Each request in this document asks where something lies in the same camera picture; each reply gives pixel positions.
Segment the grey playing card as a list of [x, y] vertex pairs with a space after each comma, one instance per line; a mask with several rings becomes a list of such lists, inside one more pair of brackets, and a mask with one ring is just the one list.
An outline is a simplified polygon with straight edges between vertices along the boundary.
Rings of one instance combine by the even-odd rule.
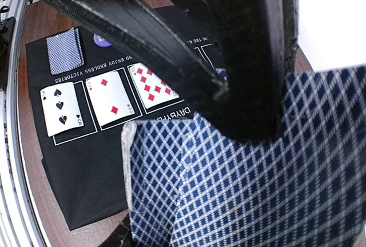
[[51, 75], [65, 73], [84, 65], [79, 29], [71, 29], [46, 38]]

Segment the two of diamonds card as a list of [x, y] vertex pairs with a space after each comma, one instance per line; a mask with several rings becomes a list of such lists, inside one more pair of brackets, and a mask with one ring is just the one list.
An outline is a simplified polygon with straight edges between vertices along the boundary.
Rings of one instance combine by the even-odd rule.
[[86, 80], [86, 87], [100, 126], [135, 114], [119, 72], [93, 76]]

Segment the deck of grey cards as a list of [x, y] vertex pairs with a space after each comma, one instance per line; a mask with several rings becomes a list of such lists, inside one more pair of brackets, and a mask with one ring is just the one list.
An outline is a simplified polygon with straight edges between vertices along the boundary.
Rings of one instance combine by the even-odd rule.
[[121, 132], [137, 246], [352, 246], [365, 229], [365, 67], [290, 74], [278, 139], [204, 117]]

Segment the black poker mat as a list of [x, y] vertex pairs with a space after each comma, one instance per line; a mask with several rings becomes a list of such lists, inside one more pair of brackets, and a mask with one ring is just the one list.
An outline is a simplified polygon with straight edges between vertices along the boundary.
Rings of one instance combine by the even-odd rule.
[[[129, 66], [139, 63], [113, 46], [98, 47], [93, 33], [79, 29], [84, 65], [51, 75], [46, 38], [71, 29], [69, 20], [52, 7], [38, 3], [30, 9], [27, 28], [37, 40], [26, 44], [29, 95], [42, 151], [42, 165], [69, 229], [110, 217], [126, 209], [120, 132], [123, 124], [138, 119], [192, 118], [193, 112], [178, 99], [146, 109], [138, 95]], [[117, 71], [135, 114], [100, 126], [86, 87], [86, 80]], [[40, 91], [48, 86], [72, 82], [84, 126], [48, 137]]]

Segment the purple small blind button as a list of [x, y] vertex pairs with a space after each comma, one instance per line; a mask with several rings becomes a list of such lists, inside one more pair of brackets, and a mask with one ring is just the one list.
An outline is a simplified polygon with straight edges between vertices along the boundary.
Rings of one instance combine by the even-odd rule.
[[110, 42], [108, 42], [106, 39], [99, 36], [98, 34], [93, 34], [93, 41], [98, 47], [101, 48], [109, 48], [112, 46]]

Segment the ten of diamonds card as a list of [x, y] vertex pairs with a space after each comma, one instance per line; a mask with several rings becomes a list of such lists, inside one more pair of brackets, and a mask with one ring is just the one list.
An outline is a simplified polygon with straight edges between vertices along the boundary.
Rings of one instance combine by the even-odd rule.
[[146, 109], [178, 99], [180, 96], [142, 63], [129, 66], [138, 95]]

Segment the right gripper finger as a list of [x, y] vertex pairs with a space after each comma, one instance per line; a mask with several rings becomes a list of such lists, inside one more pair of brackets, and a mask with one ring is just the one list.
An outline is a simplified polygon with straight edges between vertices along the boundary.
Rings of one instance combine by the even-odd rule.
[[114, 246], [133, 247], [132, 227], [130, 217], [127, 214], [114, 231]]

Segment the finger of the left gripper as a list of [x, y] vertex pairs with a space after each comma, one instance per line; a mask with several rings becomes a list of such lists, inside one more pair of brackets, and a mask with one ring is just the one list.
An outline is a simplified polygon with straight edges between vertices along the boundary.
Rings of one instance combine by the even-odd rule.
[[116, 49], [140, 59], [191, 103], [228, 100], [229, 87], [142, 0], [43, 0]]
[[299, 0], [171, 0], [212, 39], [228, 75], [225, 103], [205, 118], [235, 140], [281, 136], [286, 74], [295, 69]]

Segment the three of spades card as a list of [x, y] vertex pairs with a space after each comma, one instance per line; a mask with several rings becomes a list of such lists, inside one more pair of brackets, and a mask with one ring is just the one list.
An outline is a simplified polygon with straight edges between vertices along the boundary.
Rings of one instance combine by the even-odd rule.
[[72, 82], [45, 87], [40, 96], [48, 137], [84, 126]]

